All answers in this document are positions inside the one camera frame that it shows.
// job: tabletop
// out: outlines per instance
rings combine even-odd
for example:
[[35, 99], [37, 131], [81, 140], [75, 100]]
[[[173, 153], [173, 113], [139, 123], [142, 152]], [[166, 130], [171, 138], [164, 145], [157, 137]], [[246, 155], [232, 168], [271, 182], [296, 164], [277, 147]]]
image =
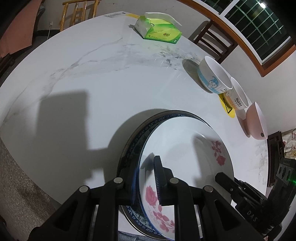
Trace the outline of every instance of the tabletop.
[[[177, 44], [145, 40], [136, 20], [118, 12], [81, 22], [14, 69], [0, 88], [0, 136], [12, 157], [63, 203], [81, 185], [115, 177], [125, 143], [147, 118], [185, 110], [221, 137], [235, 177], [265, 194], [266, 141], [246, 136], [196, 80], [207, 53], [183, 36]], [[119, 230], [138, 234], [122, 215]]]

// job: white plate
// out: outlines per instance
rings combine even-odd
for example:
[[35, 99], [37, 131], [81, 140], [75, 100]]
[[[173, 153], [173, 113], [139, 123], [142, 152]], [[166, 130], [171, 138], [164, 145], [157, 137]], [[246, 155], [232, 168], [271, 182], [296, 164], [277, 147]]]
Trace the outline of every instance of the white plate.
[[190, 186], [213, 186], [229, 203], [230, 194], [215, 182], [224, 172], [234, 179], [225, 145], [207, 124], [190, 117], [176, 117], [161, 123], [143, 147], [139, 163], [139, 195], [143, 213], [164, 237], [175, 240], [174, 207], [159, 205], [153, 158], [159, 155], [164, 167]]

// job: speckled floor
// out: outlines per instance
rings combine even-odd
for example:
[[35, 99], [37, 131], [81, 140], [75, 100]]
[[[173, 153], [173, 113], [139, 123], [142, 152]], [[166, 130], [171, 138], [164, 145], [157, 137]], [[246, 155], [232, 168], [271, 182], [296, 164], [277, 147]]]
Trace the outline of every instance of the speckled floor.
[[[12, 70], [46, 37], [37, 37], [33, 47], [19, 56], [15, 64], [0, 78], [0, 85]], [[40, 226], [55, 208], [51, 198], [22, 171], [0, 139], [0, 215], [6, 220], [10, 234], [27, 240], [31, 230]]]

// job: yellow label on table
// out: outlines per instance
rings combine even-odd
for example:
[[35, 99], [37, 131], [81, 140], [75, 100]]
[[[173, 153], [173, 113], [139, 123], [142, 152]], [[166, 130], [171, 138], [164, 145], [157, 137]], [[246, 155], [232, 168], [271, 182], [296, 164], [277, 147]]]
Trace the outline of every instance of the yellow label on table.
[[127, 14], [127, 16], [132, 17], [132, 18], [139, 18], [139, 15], [133, 14], [133, 13], [129, 13]]
[[227, 101], [225, 100], [223, 94], [219, 94], [219, 99], [220, 99], [221, 105], [222, 105], [223, 109], [225, 110], [225, 112], [231, 118], [234, 118], [235, 117], [235, 110], [227, 103]]

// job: floral plate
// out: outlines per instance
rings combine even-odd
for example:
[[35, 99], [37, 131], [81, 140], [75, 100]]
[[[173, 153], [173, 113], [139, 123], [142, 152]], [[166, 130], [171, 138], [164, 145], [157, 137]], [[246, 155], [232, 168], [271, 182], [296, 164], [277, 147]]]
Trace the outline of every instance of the floral plate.
[[[192, 117], [205, 123], [205, 121], [200, 117], [181, 110], [168, 110], [150, 117], [134, 131], [127, 141], [118, 163], [117, 176], [119, 175], [121, 169], [130, 165], [132, 159], [137, 158], [139, 160], [141, 150], [147, 138], [160, 123], [165, 120], [180, 116]], [[151, 238], [167, 240], [151, 226], [150, 222], [143, 214], [138, 196], [136, 197], [134, 205], [121, 206], [121, 210], [130, 224], [140, 233], [143, 233], [144, 235]]]
[[138, 185], [140, 204], [150, 225], [164, 237], [175, 240], [174, 206], [159, 204], [153, 170], [154, 156], [162, 165], [190, 186], [213, 186], [229, 203], [230, 194], [215, 182], [224, 172], [234, 179], [233, 167], [225, 145], [206, 123], [190, 117], [176, 117], [160, 123], [142, 149]]

